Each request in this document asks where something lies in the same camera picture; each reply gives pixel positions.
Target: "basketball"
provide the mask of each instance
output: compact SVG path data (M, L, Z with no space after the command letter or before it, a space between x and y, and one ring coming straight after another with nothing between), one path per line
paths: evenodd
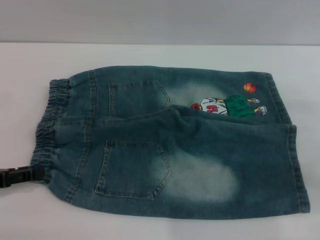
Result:
M255 85L253 85L252 83L246 83L243 86L243 89L248 92L248 93L254 93L255 91L257 91L257 88Z
M193 108L193 109L198 109L198 110L202 110L202 107L201 107L201 105L200 105L199 103L194 103L194 104L192 104L191 108Z

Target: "denim shorts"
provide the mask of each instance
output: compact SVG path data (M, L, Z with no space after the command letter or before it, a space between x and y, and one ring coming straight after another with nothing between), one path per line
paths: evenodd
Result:
M50 82L30 167L59 199L178 219L309 213L269 73L112 66Z

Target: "elastic waistband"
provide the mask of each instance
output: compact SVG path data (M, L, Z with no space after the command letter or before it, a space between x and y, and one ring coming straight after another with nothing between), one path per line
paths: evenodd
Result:
M49 99L41 122L57 119L68 104L69 79L50 81Z
M60 79L50 82L48 104L43 117L35 132L35 149L33 151L30 167L42 166L44 178L41 182L50 181L52 168L52 154L55 147L54 124L55 120L63 113L69 98L69 80Z

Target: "gray wall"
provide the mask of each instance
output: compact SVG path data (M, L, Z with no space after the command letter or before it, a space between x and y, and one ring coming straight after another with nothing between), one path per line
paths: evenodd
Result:
M0 0L0 42L320 45L320 0Z

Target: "orange basketball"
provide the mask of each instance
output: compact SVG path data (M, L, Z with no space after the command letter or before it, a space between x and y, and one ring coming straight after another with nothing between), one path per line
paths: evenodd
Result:
M243 89L248 92L248 93L254 93L255 91L257 91L257 88L255 85L253 85L252 83L246 83L243 86Z

